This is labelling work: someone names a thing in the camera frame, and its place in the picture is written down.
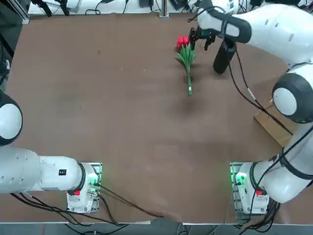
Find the black cable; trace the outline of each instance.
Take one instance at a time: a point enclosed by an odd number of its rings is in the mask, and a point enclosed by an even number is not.
[[[58,9],[56,9],[51,15],[54,15],[54,13],[56,13],[59,9],[60,9],[61,5],[59,5]]]
[[[241,231],[241,233],[239,233],[238,235],[241,235],[241,234],[243,234],[245,231],[247,231],[248,229],[244,229],[244,230],[242,230]]]
[[[257,183],[257,187],[259,186],[260,182],[262,181],[262,179],[264,178],[264,176],[284,157],[286,156],[293,148],[295,148],[311,131],[313,130],[313,126],[310,127],[309,130],[306,131],[306,133],[301,136],[290,148],[288,148],[285,152],[284,149],[282,151],[282,153],[280,154],[280,156],[278,157],[278,159],[269,167],[266,169],[266,171],[264,171],[264,173],[262,174],[262,176],[260,177],[259,182]],[[250,210],[250,214],[249,214],[249,219],[251,218],[251,213],[252,213],[252,206],[253,206],[253,201],[254,201],[254,196],[255,196],[255,190],[254,190],[254,194],[252,197],[252,202],[251,202],[251,210]]]
[[[240,71],[241,71],[241,74],[242,74],[242,77],[243,77],[243,80],[244,80],[244,84],[246,86],[246,88],[248,89],[249,92],[251,92],[247,82],[246,82],[246,78],[245,78],[245,75],[244,75],[244,70],[243,70],[243,66],[242,66],[242,63],[241,63],[241,59],[239,57],[239,54],[238,54],[238,51],[236,50],[236,55],[237,55],[237,58],[238,58],[238,62],[239,62],[239,67],[240,67]],[[287,131],[290,135],[293,135],[293,133],[284,125],[282,124],[275,116],[273,116],[272,114],[270,114],[260,103],[259,101],[253,96],[253,99],[254,101],[258,104],[259,106],[259,109],[261,111],[263,111],[264,113],[266,113],[268,116],[270,116],[278,125],[280,125],[285,131]]]
[[[267,214],[262,219],[262,221],[260,221],[257,224],[250,225],[250,226],[246,227],[246,229],[255,230],[255,231],[259,232],[259,233],[267,232],[268,230],[270,230],[270,228],[271,228],[271,226],[273,224],[274,218],[275,218],[279,208],[280,208],[280,203],[275,202],[274,200],[272,200],[269,203]],[[265,225],[268,225],[268,224],[269,224],[269,227],[267,229],[265,229],[264,231],[258,230],[259,228],[261,228],[261,227],[263,227]],[[241,229],[242,225],[234,225],[234,227],[237,228],[237,229]]]
[[[190,1],[191,1],[191,0],[189,0],[189,1],[185,4],[184,8],[181,10],[181,13],[182,13],[185,9],[188,10],[189,12],[191,11],[191,8],[190,8],[190,6],[189,6]]]
[[[109,233],[102,233],[102,232],[99,232],[99,231],[87,231],[87,232],[84,232],[84,233],[81,233],[79,231],[77,231],[76,229],[73,229],[71,226],[67,225],[67,224],[64,224],[65,226],[67,226],[69,229],[71,229],[72,231],[80,234],[80,235],[86,235],[86,234],[94,234],[94,232],[96,232],[96,234],[100,234],[100,235],[110,235],[110,234],[113,234],[121,229],[124,229],[125,227],[129,226],[129,224],[125,224],[123,225],[123,227],[120,227],[118,229],[115,229],[113,230],[112,232],[109,232]]]
[[[13,197],[15,197],[16,199],[18,199],[20,202],[23,202],[24,204],[27,204],[29,206],[32,206],[32,207],[35,207],[35,208],[39,208],[39,209],[42,209],[42,210],[45,210],[45,211],[51,211],[51,212],[62,212],[62,213],[70,213],[70,214],[78,214],[80,216],[83,216],[83,217],[87,217],[87,218],[90,218],[90,219],[95,219],[95,220],[99,220],[99,221],[102,221],[102,222],[106,222],[106,223],[109,223],[109,224],[113,224],[112,222],[109,222],[105,219],[101,219],[101,218],[97,218],[97,217],[94,217],[94,216],[90,216],[90,215],[87,215],[87,214],[81,214],[81,213],[77,213],[77,212],[72,212],[72,211],[65,211],[65,210],[54,210],[54,209],[50,209],[50,208],[46,208],[46,207],[43,207],[43,206],[37,206],[37,205],[34,205],[32,203],[29,203],[23,199],[21,199],[20,197],[18,197],[17,195],[15,195],[14,193],[11,193],[11,195]]]
[[[104,3],[103,0],[100,1],[100,2],[96,5],[96,8],[95,8],[95,9],[87,9],[87,10],[85,11],[85,15],[87,15],[87,12],[89,12],[89,11],[94,11],[96,15],[101,15],[101,11],[99,11],[97,8],[98,8],[98,6],[99,6],[100,4],[102,4],[102,3]]]
[[[124,10],[123,10],[123,14],[124,14],[125,11],[126,11],[126,6],[127,6],[128,1],[129,1],[129,0],[126,0],[126,1],[125,1],[125,7],[124,7]]]
[[[157,0],[156,0],[156,5],[157,5],[157,7],[158,7],[158,10],[161,12],[161,8],[160,8],[160,6],[158,5]]]
[[[49,206],[48,204],[46,204],[46,203],[42,202],[41,200],[39,200],[37,197],[32,196],[32,198],[34,198],[35,200],[37,200],[37,201],[40,202],[40,203],[37,203],[37,202],[34,202],[34,201],[28,199],[28,198],[27,198],[24,194],[22,194],[22,193],[20,193],[20,195],[21,195],[27,202],[29,202],[29,203],[33,203],[33,204],[39,205],[39,206],[46,206],[46,207],[48,207],[48,208],[50,208],[50,209],[53,209],[53,210],[55,210],[55,209],[57,209],[57,210],[62,210],[62,209],[60,209],[60,208],[58,208],[58,207]],[[89,227],[89,226],[91,226],[91,224],[82,224],[82,223],[78,222],[78,221],[74,218],[74,216],[72,216],[72,215],[69,214],[68,212],[66,212],[65,214],[67,214],[68,216],[70,216],[76,223],[73,223],[72,221],[70,221],[68,218],[66,218],[66,216],[64,216],[64,215],[61,214],[60,212],[56,212],[56,213],[59,214],[60,216],[62,216],[65,220],[67,220],[67,221],[68,221],[69,223],[71,223],[71,224],[80,225],[80,226],[84,226],[84,227]]]
[[[116,194],[115,192],[111,191],[110,189],[108,189],[108,188],[106,188],[106,187],[104,187],[104,186],[102,186],[102,185],[100,185],[100,184],[97,184],[97,183],[96,183],[96,184],[93,184],[93,185],[99,186],[99,187],[105,189],[105,190],[108,191],[109,193],[113,194],[113,195],[116,196],[117,198],[119,198],[119,199],[121,199],[122,201],[124,201],[124,202],[126,202],[127,204],[129,204],[130,206],[135,207],[135,208],[137,208],[138,210],[140,210],[140,211],[142,211],[142,212],[144,212],[144,213],[146,213],[146,214],[148,214],[148,215],[151,215],[151,216],[154,216],[154,217],[157,217],[157,218],[164,218],[164,217],[161,216],[161,215],[154,214],[154,213],[152,213],[152,212],[146,211],[145,209],[143,209],[143,208],[137,206],[136,204],[134,204],[134,203],[132,203],[132,202],[130,202],[130,201],[128,201],[128,200],[126,200],[125,198],[119,196],[119,195]]]
[[[103,203],[104,203],[104,205],[105,205],[105,207],[106,207],[106,209],[107,209],[108,215],[109,215],[109,217],[110,217],[112,223],[113,223],[114,225],[116,225],[116,226],[119,226],[119,227],[120,227],[120,226],[124,226],[124,224],[118,224],[118,223],[116,222],[116,220],[113,218],[112,213],[111,213],[110,208],[109,208],[109,205],[108,205],[107,201],[104,199],[104,197],[103,197],[102,195],[98,195],[98,197],[103,201]]]
[[[246,12],[246,8],[244,8],[244,6],[243,6],[243,4],[244,4],[244,0],[243,0],[243,2],[240,4],[240,2],[238,3],[239,4],[239,9],[238,9],[238,11],[237,11],[237,14],[239,13],[239,11],[242,9],[243,10],[243,12]]]
[[[193,10],[194,10],[195,6],[196,6],[196,4],[195,4],[195,3],[194,3],[194,4],[192,4],[191,9],[190,9],[190,13],[192,13],[192,12],[193,12]]]

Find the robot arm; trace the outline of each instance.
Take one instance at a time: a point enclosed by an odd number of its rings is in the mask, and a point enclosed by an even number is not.
[[[89,163],[64,156],[38,156],[9,146],[22,130],[18,104],[0,91],[0,193],[67,191],[67,208],[78,213],[97,211],[99,176]]]
[[[215,3],[225,12],[212,9]],[[286,151],[313,126],[313,17],[297,7],[282,4],[269,4],[248,13],[231,15],[234,11],[236,4],[221,5],[218,1],[202,0],[199,27],[220,35],[225,42],[239,42],[265,50],[288,64],[290,70],[272,91],[278,111],[301,124]],[[244,212],[266,213],[263,202],[268,202],[269,197],[285,203],[298,195],[313,179],[312,146],[310,133],[264,176],[259,186],[256,182],[279,155],[268,161],[243,164],[239,171],[243,179],[239,179],[238,190]]]

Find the green leaf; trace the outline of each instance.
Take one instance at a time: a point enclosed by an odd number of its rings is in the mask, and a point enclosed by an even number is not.
[[[190,64],[194,61],[196,55],[193,53]]]
[[[190,44],[187,45],[186,51],[187,51],[186,55],[187,55],[188,67],[190,67],[190,65],[191,65],[191,63],[190,63],[190,58],[191,58]]]
[[[179,59],[185,64],[185,66],[186,66],[185,58],[184,58],[181,54],[179,54],[179,53],[177,53],[177,52],[176,52],[176,54],[177,54],[178,58],[179,58]]]
[[[184,57],[186,61],[186,48],[184,46],[181,47],[180,54],[182,55],[182,57]]]

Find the brown tabletop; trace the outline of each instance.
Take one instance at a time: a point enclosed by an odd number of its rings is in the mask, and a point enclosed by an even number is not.
[[[104,184],[146,210],[191,223],[223,223],[231,194],[229,162],[257,161],[280,150],[254,119],[229,72],[212,64],[217,40],[197,43],[193,95],[174,52],[189,16],[34,18],[22,28],[7,93],[20,105],[23,131],[14,143],[39,155],[101,161]],[[284,63],[239,45],[246,78],[262,102]],[[242,79],[236,58],[236,79]],[[313,188],[282,206],[278,223],[313,224]],[[64,193],[36,193],[66,206]],[[59,215],[0,196],[1,222],[64,221]],[[117,221],[152,217],[109,198]],[[107,217],[104,207],[96,214]],[[233,204],[228,223],[235,222]]]

